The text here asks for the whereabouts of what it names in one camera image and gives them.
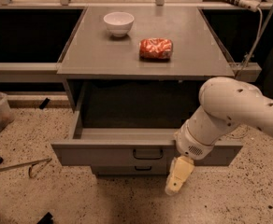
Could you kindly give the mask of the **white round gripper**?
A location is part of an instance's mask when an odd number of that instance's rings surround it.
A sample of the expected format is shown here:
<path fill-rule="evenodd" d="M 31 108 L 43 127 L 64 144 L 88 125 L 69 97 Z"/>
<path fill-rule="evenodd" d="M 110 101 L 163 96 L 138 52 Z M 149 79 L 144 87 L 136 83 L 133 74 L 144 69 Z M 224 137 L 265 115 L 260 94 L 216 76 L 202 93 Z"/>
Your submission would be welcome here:
<path fill-rule="evenodd" d="M 165 193 L 177 194 L 194 170 L 193 160 L 203 160 L 214 148 L 214 143 L 205 145 L 197 141 L 183 124 L 175 133 L 176 149 L 180 155 L 171 162 L 169 175 L 165 183 Z"/>

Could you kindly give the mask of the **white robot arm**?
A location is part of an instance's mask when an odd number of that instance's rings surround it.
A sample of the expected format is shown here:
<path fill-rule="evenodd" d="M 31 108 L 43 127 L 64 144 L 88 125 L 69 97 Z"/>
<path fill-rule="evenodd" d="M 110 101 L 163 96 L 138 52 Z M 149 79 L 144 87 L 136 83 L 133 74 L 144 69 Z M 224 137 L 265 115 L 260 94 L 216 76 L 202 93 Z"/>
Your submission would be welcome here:
<path fill-rule="evenodd" d="M 200 106 L 175 132 L 176 149 L 165 184 L 165 193 L 177 194 L 194 170 L 224 135 L 241 124 L 273 137 L 273 100 L 252 84 L 214 77 L 199 90 Z"/>

